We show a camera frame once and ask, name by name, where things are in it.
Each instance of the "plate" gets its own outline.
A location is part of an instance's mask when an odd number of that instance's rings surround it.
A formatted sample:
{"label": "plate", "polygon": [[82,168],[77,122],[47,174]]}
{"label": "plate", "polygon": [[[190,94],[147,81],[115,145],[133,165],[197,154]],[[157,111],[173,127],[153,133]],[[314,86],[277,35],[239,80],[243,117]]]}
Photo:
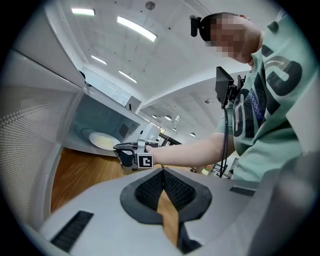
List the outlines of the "plate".
{"label": "plate", "polygon": [[90,133],[89,140],[93,145],[97,146],[100,149],[112,151],[114,151],[114,146],[120,143],[120,141],[115,137],[102,132]]}

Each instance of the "person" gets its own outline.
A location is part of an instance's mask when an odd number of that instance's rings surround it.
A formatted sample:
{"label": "person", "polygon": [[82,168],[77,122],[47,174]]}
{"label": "person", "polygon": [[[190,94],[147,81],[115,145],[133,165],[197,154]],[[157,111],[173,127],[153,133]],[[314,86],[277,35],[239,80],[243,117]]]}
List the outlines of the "person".
{"label": "person", "polygon": [[[265,172],[281,168],[302,153],[286,113],[317,75],[318,60],[287,14],[269,24],[265,32],[243,15],[214,14],[210,40],[218,51],[251,66],[241,91],[226,106],[227,157],[234,151],[239,155],[233,179],[260,181]],[[224,132],[223,116],[207,139],[146,150],[153,153],[156,164],[214,164],[222,158]]]}

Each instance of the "green t-shirt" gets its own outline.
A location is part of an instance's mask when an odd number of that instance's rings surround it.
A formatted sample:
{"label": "green t-shirt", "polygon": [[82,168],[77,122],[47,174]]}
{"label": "green t-shirt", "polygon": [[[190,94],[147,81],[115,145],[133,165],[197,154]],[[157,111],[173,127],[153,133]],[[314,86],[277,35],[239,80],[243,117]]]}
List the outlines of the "green t-shirt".
{"label": "green t-shirt", "polygon": [[[232,178],[260,181],[266,171],[302,153],[286,113],[317,75],[319,63],[289,15],[267,26],[262,47],[252,57],[254,69],[226,109],[228,134],[240,156]],[[224,133],[224,116],[215,131]]]}

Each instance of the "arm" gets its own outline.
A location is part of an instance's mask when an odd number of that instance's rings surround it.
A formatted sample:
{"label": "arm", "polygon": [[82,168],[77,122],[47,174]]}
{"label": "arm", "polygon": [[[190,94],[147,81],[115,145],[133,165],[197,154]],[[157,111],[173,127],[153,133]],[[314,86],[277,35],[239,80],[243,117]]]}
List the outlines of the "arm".
{"label": "arm", "polygon": [[[205,166],[221,161],[224,135],[223,132],[215,132],[209,138],[194,143],[157,148],[147,146],[146,150],[153,153],[155,164],[184,167]],[[227,136],[227,144],[228,157],[235,151],[234,137],[230,134]]]}

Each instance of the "ceiling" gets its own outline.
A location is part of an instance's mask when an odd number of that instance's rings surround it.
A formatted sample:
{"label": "ceiling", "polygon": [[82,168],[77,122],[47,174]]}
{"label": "ceiling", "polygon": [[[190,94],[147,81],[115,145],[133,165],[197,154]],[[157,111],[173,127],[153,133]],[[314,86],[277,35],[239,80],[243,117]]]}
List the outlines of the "ceiling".
{"label": "ceiling", "polygon": [[[195,132],[196,139],[206,137],[222,114],[214,90],[216,67],[222,66],[230,74],[244,74],[249,66],[221,56],[213,47],[205,47],[200,36],[191,37],[190,15],[243,14],[264,29],[280,9],[263,0],[154,0],[155,8],[150,11],[145,7],[146,2],[55,1],[68,40],[84,66],[97,68],[104,72],[105,79],[126,87],[144,105],[143,115],[149,118],[180,115],[177,135],[189,138],[190,132]],[[74,15],[71,8],[95,9],[95,16]],[[117,16],[150,30],[157,39],[152,42],[118,24]],[[91,55],[106,61],[107,65],[92,59]],[[119,70],[137,83],[119,74]]]}
{"label": "ceiling", "polygon": [[[277,11],[259,0],[158,0],[155,8],[146,9],[146,0],[57,0],[67,29],[78,44],[85,63],[95,65],[106,73],[135,87],[142,102],[174,88],[182,77],[196,83],[215,76],[211,67],[232,67],[240,72],[248,67],[223,58],[219,52],[205,47],[198,37],[190,36],[189,16],[204,17],[210,12],[234,12],[249,16],[259,27],[265,27]],[[71,8],[95,9],[95,16],[74,15]],[[135,31],[117,23],[117,16],[131,20],[155,33],[152,42]],[[94,55],[108,63],[105,66],[91,58]],[[119,70],[135,80],[133,84],[119,74]],[[185,81],[180,87],[189,86]]]}

